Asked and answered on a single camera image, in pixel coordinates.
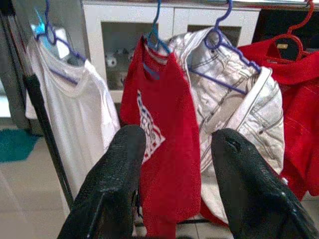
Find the black clothes rack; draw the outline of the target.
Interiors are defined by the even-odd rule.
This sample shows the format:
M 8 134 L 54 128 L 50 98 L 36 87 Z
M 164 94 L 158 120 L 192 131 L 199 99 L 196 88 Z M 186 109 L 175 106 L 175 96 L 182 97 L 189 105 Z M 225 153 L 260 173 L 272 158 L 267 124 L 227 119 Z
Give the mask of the black clothes rack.
M 19 128 L 43 134 L 62 190 L 62 201 L 69 210 L 73 196 L 47 115 L 40 82 L 26 55 L 11 0 L 0 0 L 0 83 L 9 103 L 9 117 Z

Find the white glass door cabinet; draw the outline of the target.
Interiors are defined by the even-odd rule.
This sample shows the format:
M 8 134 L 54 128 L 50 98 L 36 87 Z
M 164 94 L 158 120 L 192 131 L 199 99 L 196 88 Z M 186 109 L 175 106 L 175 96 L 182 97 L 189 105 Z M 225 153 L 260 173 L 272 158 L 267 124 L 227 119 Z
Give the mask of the white glass door cabinet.
M 107 81 L 112 99 L 120 103 L 129 57 L 142 34 L 148 34 L 157 12 L 155 1 L 84 1 L 90 59 Z M 227 7 L 186 1 L 164 1 L 156 23 L 159 37 L 211 27 Z

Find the white stitched jacket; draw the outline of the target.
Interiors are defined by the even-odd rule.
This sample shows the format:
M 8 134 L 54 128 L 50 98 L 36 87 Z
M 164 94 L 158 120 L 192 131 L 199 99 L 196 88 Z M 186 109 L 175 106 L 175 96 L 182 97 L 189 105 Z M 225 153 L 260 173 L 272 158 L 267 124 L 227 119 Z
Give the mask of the white stitched jacket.
M 167 41 L 190 83 L 200 141 L 201 208 L 212 223 L 227 225 L 211 154 L 212 134 L 231 128 L 244 135 L 277 173 L 283 170 L 282 94 L 272 70 L 254 68 L 212 28 Z

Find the red printed t-shirt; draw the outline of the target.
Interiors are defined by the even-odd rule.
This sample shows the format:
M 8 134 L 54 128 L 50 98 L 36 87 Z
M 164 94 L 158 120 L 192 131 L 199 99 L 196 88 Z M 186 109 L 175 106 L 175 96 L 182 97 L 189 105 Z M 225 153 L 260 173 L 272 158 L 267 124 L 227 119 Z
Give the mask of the red printed t-shirt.
M 200 211 L 199 129 L 175 55 L 154 52 L 144 37 L 124 81 L 120 117 L 146 134 L 140 198 L 147 236 L 175 239 L 177 223 Z

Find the blue plastic hanger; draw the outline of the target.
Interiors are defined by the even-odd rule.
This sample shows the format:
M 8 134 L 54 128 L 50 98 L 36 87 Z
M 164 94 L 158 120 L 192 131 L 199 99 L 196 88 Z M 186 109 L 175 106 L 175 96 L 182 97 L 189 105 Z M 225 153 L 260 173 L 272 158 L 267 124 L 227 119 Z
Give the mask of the blue plastic hanger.
M 233 8 L 233 1 L 232 0 L 227 0 L 227 4 L 228 4 L 228 8 L 227 8 L 226 13 L 224 15 L 222 15 L 221 17 L 217 18 L 217 20 L 215 22 L 215 26 L 205 36 L 204 44 L 209 50 L 216 50 L 220 46 L 231 50 L 232 52 L 234 52 L 235 54 L 238 55 L 240 61 L 242 63 L 244 63 L 247 67 L 253 67 L 258 73 L 260 73 L 261 72 L 261 68 L 254 61 L 247 60 L 244 57 L 243 53 L 238 48 L 234 47 L 232 44 L 228 44 L 226 42 L 223 42 L 222 32 L 219 29 L 219 24 L 220 24 L 220 22 L 225 20 L 230 15 L 230 13 L 232 11 L 232 8 Z M 209 34 L 212 33 L 212 32 L 215 32 L 217 34 L 217 36 L 218 36 L 218 41 L 217 41 L 217 43 L 214 43 L 214 44 L 210 43 L 210 40 L 208 39 Z M 194 73 L 194 74 L 197 74 L 197 75 L 199 75 L 201 77 L 204 77 L 204 78 L 206 78 L 206 79 L 208 79 L 210 81 L 213 81 L 213 82 L 217 83 L 218 85 L 226 87 L 226 88 L 228 88 L 228 89 L 230 89 L 232 91 L 236 91 L 236 92 L 238 92 L 238 93 L 240 93 L 242 95 L 247 95 L 247 93 L 245 91 L 243 91 L 241 89 L 238 89 L 238 88 L 234 87 L 233 85 L 229 85 L 229 84 L 226 84 L 226 83 L 224 83 L 222 81 L 219 81 L 219 80 L 217 80 L 215 78 L 209 77 L 209 76 L 207 76 L 207 75 L 205 75 L 203 73 L 195 71 L 192 67 L 189 67 L 188 70 L 190 72 Z
M 63 72 L 63 70 L 67 67 L 66 63 L 58 63 L 51 52 L 49 52 L 45 47 L 47 45 L 56 46 L 57 43 L 61 43 L 68 49 L 69 55 L 81 60 L 84 64 L 87 59 L 79 52 L 75 51 L 67 40 L 62 39 L 56 34 L 56 30 L 49 20 L 49 9 L 50 0 L 46 0 L 46 9 L 44 12 L 44 31 L 36 32 L 35 35 L 35 41 L 37 42 L 35 45 L 39 53 L 39 59 L 41 59 L 41 65 L 44 67 L 44 69 L 49 70 L 52 74 L 55 74 L 57 77 L 64 78 L 67 82 L 76 86 L 80 80 Z
M 157 12 L 152 23 L 152 29 L 147 35 L 147 44 L 149 48 L 155 51 L 158 51 L 159 47 L 161 47 L 165 50 L 167 54 L 170 54 L 171 53 L 170 49 L 168 48 L 167 44 L 159 38 L 159 32 L 156 28 L 156 23 L 160 16 L 160 5 L 161 5 L 161 0 L 157 0 Z

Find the red polo shirt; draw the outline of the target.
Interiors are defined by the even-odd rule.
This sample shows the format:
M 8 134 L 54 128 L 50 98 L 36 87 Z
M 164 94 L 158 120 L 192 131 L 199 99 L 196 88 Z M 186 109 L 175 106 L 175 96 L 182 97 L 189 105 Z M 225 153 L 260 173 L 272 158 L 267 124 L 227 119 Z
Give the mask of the red polo shirt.
M 306 193 L 319 196 L 319 51 L 280 64 L 271 40 L 239 48 L 259 66 L 271 68 L 282 92 L 285 154 L 280 176 L 299 200 Z

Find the red plastic hanger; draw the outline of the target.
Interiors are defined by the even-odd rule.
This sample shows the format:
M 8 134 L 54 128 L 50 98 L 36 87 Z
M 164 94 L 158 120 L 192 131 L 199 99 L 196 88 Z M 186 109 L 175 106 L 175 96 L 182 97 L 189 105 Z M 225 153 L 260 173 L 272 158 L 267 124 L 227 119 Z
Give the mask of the red plastic hanger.
M 265 59 L 268 62 L 288 64 L 302 60 L 312 54 L 307 44 L 314 30 L 319 30 L 312 24 L 316 15 L 313 0 L 307 0 L 307 11 L 279 11 L 269 17 L 270 42 Z

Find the white tank top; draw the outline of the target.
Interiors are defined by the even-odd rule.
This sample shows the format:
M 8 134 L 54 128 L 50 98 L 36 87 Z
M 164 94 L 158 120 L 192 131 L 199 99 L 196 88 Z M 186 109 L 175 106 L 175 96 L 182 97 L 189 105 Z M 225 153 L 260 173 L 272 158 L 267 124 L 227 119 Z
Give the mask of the white tank top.
M 114 102 L 106 81 L 88 60 L 82 66 L 69 65 L 35 40 L 29 42 L 27 54 L 75 197 L 120 128 Z

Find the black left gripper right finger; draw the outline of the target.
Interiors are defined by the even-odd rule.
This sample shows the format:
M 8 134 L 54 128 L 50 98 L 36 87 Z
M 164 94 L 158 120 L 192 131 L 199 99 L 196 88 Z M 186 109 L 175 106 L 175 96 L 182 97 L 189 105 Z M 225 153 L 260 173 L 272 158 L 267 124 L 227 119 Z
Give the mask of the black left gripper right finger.
M 214 132 L 211 153 L 234 239 L 319 239 L 298 198 L 242 134 Z

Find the dark grey curtain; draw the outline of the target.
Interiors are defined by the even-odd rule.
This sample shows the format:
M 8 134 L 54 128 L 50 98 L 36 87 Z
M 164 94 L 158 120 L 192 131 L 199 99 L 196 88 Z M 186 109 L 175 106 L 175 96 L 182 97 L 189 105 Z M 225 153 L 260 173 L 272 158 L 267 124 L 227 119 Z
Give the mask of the dark grey curtain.
M 21 69 L 24 74 L 32 74 L 32 67 L 26 53 L 28 43 L 35 38 L 36 32 L 43 32 L 46 0 L 9 0 L 12 3 L 13 17 L 10 20 Z M 56 34 L 68 41 L 75 51 L 85 55 L 84 14 L 81 0 L 50 0 L 49 20 Z M 81 79 L 86 65 L 72 55 L 61 43 L 47 45 L 47 50 L 58 63 L 66 63 L 63 70 L 69 76 Z

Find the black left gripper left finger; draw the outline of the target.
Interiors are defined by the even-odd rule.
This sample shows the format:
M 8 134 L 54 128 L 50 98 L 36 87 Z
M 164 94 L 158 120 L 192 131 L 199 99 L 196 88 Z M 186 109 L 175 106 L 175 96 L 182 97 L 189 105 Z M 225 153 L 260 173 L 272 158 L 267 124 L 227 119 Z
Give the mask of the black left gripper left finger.
M 145 148 L 140 126 L 120 128 L 86 176 L 57 239 L 131 239 Z

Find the teal floor rug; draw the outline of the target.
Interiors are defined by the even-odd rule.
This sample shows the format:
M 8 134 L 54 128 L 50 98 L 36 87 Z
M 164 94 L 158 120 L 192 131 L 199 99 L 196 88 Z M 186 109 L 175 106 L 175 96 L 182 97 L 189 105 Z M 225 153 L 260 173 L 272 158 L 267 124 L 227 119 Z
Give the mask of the teal floor rug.
M 39 139 L 23 129 L 0 129 L 0 164 L 26 160 Z

